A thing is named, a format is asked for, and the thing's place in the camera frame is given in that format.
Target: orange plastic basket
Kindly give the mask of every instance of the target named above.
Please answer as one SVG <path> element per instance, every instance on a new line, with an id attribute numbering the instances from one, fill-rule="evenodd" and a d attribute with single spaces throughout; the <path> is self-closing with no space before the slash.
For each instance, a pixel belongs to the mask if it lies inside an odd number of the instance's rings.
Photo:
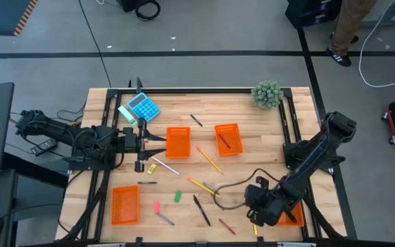
<path id="1" fill-rule="evenodd" d="M 167 127 L 167 158 L 189 158 L 191 152 L 190 127 Z"/>
<path id="2" fill-rule="evenodd" d="M 112 189 L 112 225 L 137 224 L 139 221 L 138 186 Z"/>
<path id="3" fill-rule="evenodd" d="M 302 208 L 301 208 L 301 202 L 299 202 L 294 209 L 292 209 L 292 214 L 296 218 L 296 222 L 292 222 L 289 217 L 287 217 L 287 214 L 283 212 L 283 214 L 280 216 L 280 219 L 278 219 L 278 226 L 304 226 L 304 218 L 302 216 Z"/>
<path id="4" fill-rule="evenodd" d="M 217 125 L 214 126 L 214 129 L 216 132 L 217 151 L 219 155 L 225 156 L 243 153 L 239 126 L 237 123 Z"/>

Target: gray floor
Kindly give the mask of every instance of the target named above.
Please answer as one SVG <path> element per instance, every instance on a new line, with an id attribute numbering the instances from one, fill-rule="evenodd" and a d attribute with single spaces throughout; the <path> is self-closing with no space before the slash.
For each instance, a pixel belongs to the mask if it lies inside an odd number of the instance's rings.
<path id="1" fill-rule="evenodd" d="M 82 0 L 102 51 L 301 51 L 297 32 L 284 15 L 286 1 L 159 2 L 160 16 L 143 23 L 114 6 Z M 380 1 L 370 16 L 380 15 L 388 2 Z M 306 28 L 310 50 L 324 51 L 332 29 L 332 23 Z M 360 37 L 365 38 L 369 31 L 361 29 Z M 360 47 L 361 42 L 350 50 Z M 395 27 L 377 31 L 366 50 L 395 50 Z M 0 37 L 0 53 L 44 52 L 96 52 L 76 0 L 41 0 L 19 37 Z M 385 107 L 395 101 L 395 86 L 366 86 L 357 70 L 359 58 L 352 58 L 350 68 L 340 67 L 330 58 L 312 59 L 326 110 L 339 110 L 358 122 L 354 140 L 339 150 L 347 158 L 342 171 L 358 237 L 395 242 L 395 146 L 388 144 L 389 128 L 379 120 Z M 303 57 L 105 58 L 104 62 L 113 86 L 127 86 L 136 76 L 145 86 L 254 86 L 261 80 L 310 86 Z M 362 69 L 373 84 L 395 81 L 395 57 L 363 58 Z M 0 82 L 7 81 L 16 84 L 12 111 L 42 109 L 49 116 L 60 109 L 78 110 L 89 88 L 108 86 L 99 58 L 0 60 Z M 14 134 L 14 126 L 9 127 L 7 142 L 26 150 L 31 147 Z M 9 146 L 6 151 L 54 170 L 66 169 L 65 164 L 51 162 L 58 160 L 53 154 L 35 158 Z M 68 154 L 69 149 L 61 145 L 57 152 Z M 28 179 L 20 181 L 18 191 L 24 206 L 62 199 L 61 190 Z M 46 216 L 20 221 L 18 245 L 53 240 L 60 207 L 46 211 Z M 38 213 L 29 211 L 18 217 Z"/>

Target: wooden tabletop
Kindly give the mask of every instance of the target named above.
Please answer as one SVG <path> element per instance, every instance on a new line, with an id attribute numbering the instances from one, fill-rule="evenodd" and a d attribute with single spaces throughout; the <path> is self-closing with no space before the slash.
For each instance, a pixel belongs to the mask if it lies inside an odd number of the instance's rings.
<path id="1" fill-rule="evenodd" d="M 318 118 L 309 88 L 291 88 L 298 123 L 303 139 L 310 139 L 319 131 Z M 104 109 L 107 89 L 91 89 L 88 94 L 83 127 L 100 125 Z M 252 224 L 246 217 L 247 207 L 235 210 L 222 211 L 211 198 L 211 195 L 187 180 L 191 176 L 197 181 L 206 182 L 213 187 L 235 183 L 246 179 L 256 168 L 262 168 L 271 175 L 280 178 L 287 173 L 283 157 L 282 144 L 284 136 L 278 109 L 263 110 L 253 106 L 249 93 L 174 93 L 148 95 L 159 106 L 159 116 L 150 121 L 148 130 L 155 135 L 165 137 L 166 127 L 188 126 L 191 128 L 191 156 L 188 159 L 168 159 L 165 153 L 156 157 L 180 172 L 176 175 L 161 165 L 158 165 L 152 175 L 147 172 L 138 174 L 134 172 L 135 154 L 126 154 L 123 165 L 111 172 L 104 211 L 101 242 L 135 242 L 136 237 L 143 237 L 144 242 L 253 242 L 256 236 Z M 123 105 L 134 95 L 124 95 L 121 99 Z M 112 109 L 115 100 L 112 100 L 108 126 L 112 123 Z M 289 107 L 285 101 L 286 115 L 289 116 Z M 203 127 L 197 125 L 190 114 L 193 114 Z M 215 144 L 214 125 L 238 123 L 243 154 L 236 156 L 219 156 Z M 122 115 L 119 116 L 118 127 L 129 126 Z M 295 140 L 293 128 L 289 121 L 291 140 Z M 165 142 L 150 141 L 146 148 L 163 148 Z M 196 150 L 202 149 L 224 171 L 220 174 Z M 154 163 L 147 161 L 148 167 Z M 60 221 L 66 228 L 71 228 L 86 207 L 91 172 L 85 171 L 77 177 L 68 187 Z M 136 185 L 138 181 L 157 181 L 157 185 L 139 185 L 139 223 L 128 226 L 111 225 L 111 191 L 113 187 Z M 244 201 L 245 183 L 236 187 L 229 187 L 220 191 L 220 202 L 225 206 L 232 206 Z M 345 235 L 344 222 L 339 207 L 333 179 L 330 175 L 317 171 L 311 177 L 315 202 L 324 217 L 332 224 L 335 230 Z M 178 203 L 174 202 L 177 190 L 182 191 Z M 196 195 L 206 212 L 211 226 L 205 222 L 198 207 L 193 201 Z M 160 212 L 175 223 L 169 225 L 153 212 L 155 200 L 160 202 Z M 313 228 L 309 212 L 307 214 L 309 234 L 313 236 Z M 91 218 L 89 236 L 93 236 L 97 212 Z M 219 222 L 221 218 L 229 225 L 236 235 L 230 233 Z M 66 233 L 59 227 L 56 238 Z M 265 241 L 301 240 L 298 227 L 264 226 L 258 227 L 259 236 Z"/>

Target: black shoe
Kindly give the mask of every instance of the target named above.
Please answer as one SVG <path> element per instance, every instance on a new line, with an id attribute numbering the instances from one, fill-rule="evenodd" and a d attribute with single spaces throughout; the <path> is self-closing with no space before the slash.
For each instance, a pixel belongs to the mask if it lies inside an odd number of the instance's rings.
<path id="1" fill-rule="evenodd" d="M 334 34 L 334 33 L 335 33 L 335 32 L 332 32 L 332 33 L 330 34 L 330 36 L 329 36 L 330 39 L 333 38 L 333 34 Z M 354 35 L 354 36 L 353 36 L 353 39 L 351 40 L 351 43 L 354 44 L 354 43 L 356 43 L 357 41 L 359 41 L 359 37 L 358 37 L 357 35 Z"/>
<path id="2" fill-rule="evenodd" d="M 348 56 L 338 56 L 333 53 L 330 48 L 327 47 L 326 54 L 333 58 L 333 60 L 344 67 L 349 67 L 351 65 L 350 58 Z"/>

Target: calculator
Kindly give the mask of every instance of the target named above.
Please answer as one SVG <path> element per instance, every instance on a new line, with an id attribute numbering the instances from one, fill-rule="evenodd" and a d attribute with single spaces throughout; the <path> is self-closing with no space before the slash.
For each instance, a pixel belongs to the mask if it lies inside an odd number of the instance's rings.
<path id="1" fill-rule="evenodd" d="M 133 97 L 128 102 L 128 106 L 137 117 L 144 117 L 147 122 L 156 117 L 160 112 L 159 107 L 144 93 L 139 93 Z"/>

